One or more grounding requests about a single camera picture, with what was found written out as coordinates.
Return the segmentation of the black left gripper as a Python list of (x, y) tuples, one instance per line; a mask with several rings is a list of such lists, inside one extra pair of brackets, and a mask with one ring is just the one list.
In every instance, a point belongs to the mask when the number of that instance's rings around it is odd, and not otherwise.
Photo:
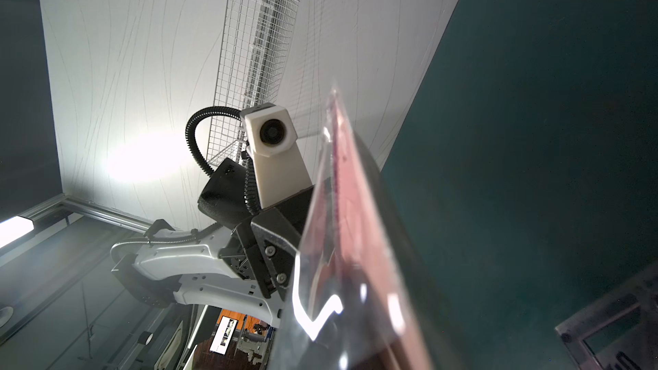
[(219, 250), (219, 258), (240, 279), (255, 281), (265, 298), (277, 294), (285, 300), (314, 189), (251, 213), (244, 193), (247, 185), (255, 185), (255, 177), (247, 168), (231, 159), (225, 159), (218, 169), (205, 159), (197, 163), (209, 176), (198, 200), (200, 211), (231, 230), (229, 244)]

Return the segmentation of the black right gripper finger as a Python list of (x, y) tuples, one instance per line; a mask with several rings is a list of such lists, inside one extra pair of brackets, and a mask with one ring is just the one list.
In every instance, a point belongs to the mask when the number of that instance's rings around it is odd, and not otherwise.
[(555, 327), (578, 369), (657, 368), (657, 264)]

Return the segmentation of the pink ruler set plastic bag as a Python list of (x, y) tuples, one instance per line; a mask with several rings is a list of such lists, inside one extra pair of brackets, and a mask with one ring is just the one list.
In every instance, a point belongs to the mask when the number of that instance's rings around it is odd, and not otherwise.
[(456, 369), (438, 297), (339, 94), (272, 369)]

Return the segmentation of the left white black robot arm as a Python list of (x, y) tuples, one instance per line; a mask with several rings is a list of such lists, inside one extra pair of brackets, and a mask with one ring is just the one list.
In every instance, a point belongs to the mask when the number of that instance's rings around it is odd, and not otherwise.
[(297, 191), (251, 214), (244, 200), (247, 170), (225, 159), (198, 200), (214, 224), (177, 231), (155, 221), (144, 236), (112, 246), (113, 276), (150, 307), (205, 305), (278, 327), (314, 187), (301, 159), (290, 171), (277, 162), (274, 176), (276, 186), (287, 177)]

